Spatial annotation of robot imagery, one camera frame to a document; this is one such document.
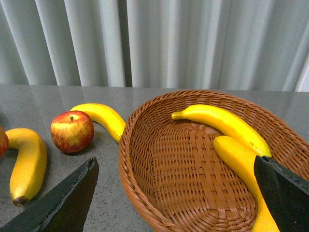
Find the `fake fruit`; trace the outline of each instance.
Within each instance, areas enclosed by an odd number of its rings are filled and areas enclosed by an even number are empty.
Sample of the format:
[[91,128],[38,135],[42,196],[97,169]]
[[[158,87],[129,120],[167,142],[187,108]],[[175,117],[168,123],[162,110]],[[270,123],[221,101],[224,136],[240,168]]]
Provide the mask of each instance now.
[[183,111],[173,112],[172,118],[201,122],[220,130],[260,155],[271,157],[271,151],[263,137],[240,117],[220,107],[195,104]]
[[122,117],[112,108],[99,103],[85,103],[71,109],[87,113],[91,119],[102,125],[111,137],[119,143],[126,123]]
[[5,134],[2,126],[0,125],[0,157],[4,155],[9,146],[8,136]]
[[213,146],[224,163],[245,182],[257,201],[258,213],[252,232],[279,232],[254,176],[254,161],[258,154],[229,136],[214,138]]
[[67,111],[54,118],[50,131],[54,144],[60,151],[74,153],[91,143],[95,129],[88,114]]
[[40,191],[47,164],[46,145],[40,135],[27,128],[6,131],[9,149],[17,149],[18,155],[10,179],[13,203],[21,206]]

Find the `basket rim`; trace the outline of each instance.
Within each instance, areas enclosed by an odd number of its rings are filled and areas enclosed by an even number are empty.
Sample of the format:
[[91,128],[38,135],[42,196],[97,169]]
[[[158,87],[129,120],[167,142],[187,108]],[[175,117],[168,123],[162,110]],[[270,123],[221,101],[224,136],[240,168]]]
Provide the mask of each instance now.
[[294,130],[292,130],[281,118],[276,116],[274,113],[269,111],[268,109],[252,102],[247,99],[228,94],[222,91],[216,91],[216,90],[195,90],[195,89],[186,89],[186,90],[176,90],[171,91],[159,96],[156,96],[142,105],[140,105],[128,118],[126,122],[126,126],[123,132],[122,136],[119,142],[119,171],[120,171],[120,179],[122,182],[122,185],[125,189],[125,192],[132,202],[133,206],[137,209],[137,211],[141,214],[141,216],[153,227],[156,229],[159,229],[159,231],[174,231],[174,232],[182,232],[177,224],[174,223],[174,221],[170,220],[169,218],[165,217],[157,208],[155,208],[147,199],[143,191],[138,186],[136,179],[134,178],[134,174],[132,171],[132,165],[130,160],[130,154],[129,147],[127,147],[128,144],[130,144],[132,131],[135,128],[136,123],[138,122],[138,118],[141,116],[143,112],[145,112],[149,107],[153,106],[153,102],[156,102],[155,104],[159,104],[166,99],[174,99],[177,97],[185,97],[190,96],[192,94],[198,95],[198,94],[217,94],[218,96],[224,96],[229,97],[232,100],[241,100],[249,105],[253,105],[256,109],[263,111],[273,119],[275,119],[276,124],[281,125],[287,129],[291,135],[294,136],[296,140],[298,140],[302,145],[308,146],[308,143],[300,136],[298,135]]

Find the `banana stem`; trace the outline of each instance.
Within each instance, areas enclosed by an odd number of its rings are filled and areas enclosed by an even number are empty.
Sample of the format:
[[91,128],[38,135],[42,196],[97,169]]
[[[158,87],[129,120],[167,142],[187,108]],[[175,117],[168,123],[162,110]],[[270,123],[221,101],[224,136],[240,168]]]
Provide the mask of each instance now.
[[177,119],[182,119],[183,113],[181,111],[176,111],[172,113],[172,119],[177,120]]

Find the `basket bottom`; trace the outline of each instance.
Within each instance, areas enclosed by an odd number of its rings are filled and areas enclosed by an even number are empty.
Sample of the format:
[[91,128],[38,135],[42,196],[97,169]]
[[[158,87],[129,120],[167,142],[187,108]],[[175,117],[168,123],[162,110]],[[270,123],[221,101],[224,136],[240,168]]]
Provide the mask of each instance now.
[[251,231],[252,194],[215,153],[217,130],[185,120],[162,129],[153,146],[151,200],[184,231]]

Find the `banana tip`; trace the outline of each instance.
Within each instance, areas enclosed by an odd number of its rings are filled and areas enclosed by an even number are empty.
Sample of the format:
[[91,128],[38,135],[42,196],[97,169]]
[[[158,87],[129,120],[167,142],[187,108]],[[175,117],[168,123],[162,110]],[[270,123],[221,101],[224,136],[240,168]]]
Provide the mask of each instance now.
[[29,201],[27,197],[17,197],[15,200],[13,200],[14,205],[17,207],[20,207],[24,204],[26,204]]

